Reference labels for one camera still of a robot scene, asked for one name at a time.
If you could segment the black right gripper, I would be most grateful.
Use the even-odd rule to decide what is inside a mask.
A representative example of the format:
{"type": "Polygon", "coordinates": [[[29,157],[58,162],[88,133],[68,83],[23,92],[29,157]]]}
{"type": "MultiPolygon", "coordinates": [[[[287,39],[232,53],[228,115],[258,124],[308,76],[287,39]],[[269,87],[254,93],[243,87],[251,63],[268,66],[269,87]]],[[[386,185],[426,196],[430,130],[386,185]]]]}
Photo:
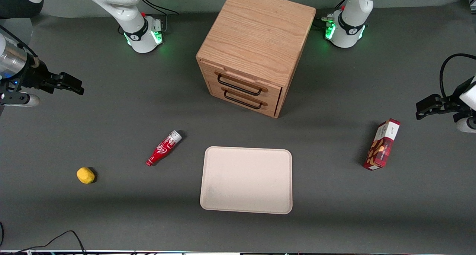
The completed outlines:
{"type": "Polygon", "coordinates": [[[68,90],[80,96],[84,94],[81,80],[65,72],[51,74],[42,61],[39,61],[39,66],[36,68],[27,66],[26,69],[22,70],[20,78],[21,83],[17,84],[17,91],[26,87],[39,89],[49,94],[53,94],[55,89],[68,90]]]}

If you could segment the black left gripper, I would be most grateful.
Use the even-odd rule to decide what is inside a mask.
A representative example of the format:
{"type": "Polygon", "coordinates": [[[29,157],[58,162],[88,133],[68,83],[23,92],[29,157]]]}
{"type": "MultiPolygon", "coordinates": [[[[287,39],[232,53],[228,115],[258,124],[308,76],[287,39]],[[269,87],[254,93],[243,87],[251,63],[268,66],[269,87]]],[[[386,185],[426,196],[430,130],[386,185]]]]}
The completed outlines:
{"type": "Polygon", "coordinates": [[[438,94],[432,94],[418,101],[415,104],[417,120],[422,120],[426,116],[435,114],[444,114],[445,109],[449,111],[466,112],[471,111],[471,108],[460,99],[460,96],[466,92],[472,83],[472,80],[466,80],[462,84],[458,85],[452,95],[442,100],[442,97],[438,94]]]}

